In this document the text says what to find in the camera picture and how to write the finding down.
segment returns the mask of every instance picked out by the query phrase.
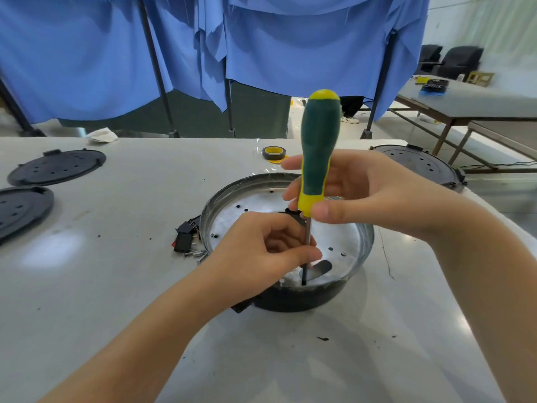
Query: round black cover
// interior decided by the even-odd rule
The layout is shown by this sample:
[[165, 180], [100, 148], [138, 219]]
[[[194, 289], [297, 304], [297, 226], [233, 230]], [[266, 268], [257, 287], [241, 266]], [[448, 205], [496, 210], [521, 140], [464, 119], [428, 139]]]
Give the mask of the round black cover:
[[420, 147], [410, 144], [406, 147], [386, 144], [371, 147], [371, 149], [386, 154], [416, 174], [454, 191], [460, 192], [467, 185], [463, 171], [451, 167], [434, 155], [426, 153]]
[[85, 148], [47, 151], [40, 158], [19, 164], [8, 175], [8, 182], [14, 186], [58, 184], [81, 177], [99, 168], [105, 161], [106, 156], [100, 151]]
[[42, 186], [0, 189], [0, 244], [41, 223], [54, 206], [54, 194]]

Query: white wall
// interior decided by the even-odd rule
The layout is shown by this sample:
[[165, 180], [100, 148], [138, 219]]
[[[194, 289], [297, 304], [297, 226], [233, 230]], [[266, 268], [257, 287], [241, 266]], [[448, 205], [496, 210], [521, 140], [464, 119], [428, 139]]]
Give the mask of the white wall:
[[[459, 28], [473, 3], [472, 0], [431, 0], [423, 43], [442, 45], [442, 56], [450, 48], [458, 46], [456, 38]], [[488, 55], [485, 49], [480, 70], [495, 73], [489, 87], [537, 97], [537, 62], [526, 65], [523, 69], [513, 67], [506, 64], [501, 56]]]

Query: screwdriver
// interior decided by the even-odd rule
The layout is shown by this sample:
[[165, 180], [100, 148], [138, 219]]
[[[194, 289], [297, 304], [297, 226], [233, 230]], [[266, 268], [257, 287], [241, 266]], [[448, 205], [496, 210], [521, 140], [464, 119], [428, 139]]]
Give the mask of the screwdriver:
[[[341, 104], [332, 90], [321, 89], [313, 93], [306, 103], [301, 125], [302, 188], [298, 209], [305, 216], [305, 240], [312, 238], [312, 206], [324, 200], [324, 185], [330, 156], [339, 135]], [[302, 285], [306, 284], [308, 264], [303, 264]]]

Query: white table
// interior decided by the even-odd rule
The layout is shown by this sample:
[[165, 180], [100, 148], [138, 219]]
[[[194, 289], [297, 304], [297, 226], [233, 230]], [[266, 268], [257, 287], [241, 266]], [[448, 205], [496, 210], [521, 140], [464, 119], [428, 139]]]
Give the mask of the white table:
[[[390, 143], [404, 141], [338, 146]], [[86, 144], [0, 139], [0, 188], [17, 164]], [[267, 168], [255, 151], [269, 144], [300, 152], [295, 140], [123, 139], [99, 148], [102, 168], [50, 186], [48, 219], [0, 247], [0, 401], [35, 401], [194, 269], [172, 251], [174, 229], [219, 188]], [[364, 268], [324, 306], [212, 320], [158, 401], [503, 401], [432, 250], [375, 234]]]

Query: sneaker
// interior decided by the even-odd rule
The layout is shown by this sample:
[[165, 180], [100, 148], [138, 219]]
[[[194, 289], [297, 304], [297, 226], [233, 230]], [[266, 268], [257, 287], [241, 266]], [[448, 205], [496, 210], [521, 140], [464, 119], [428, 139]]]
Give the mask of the sneaker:
[[341, 121], [344, 121], [345, 123], [349, 123], [352, 125], [357, 125], [360, 121], [354, 117], [345, 117], [341, 116]]

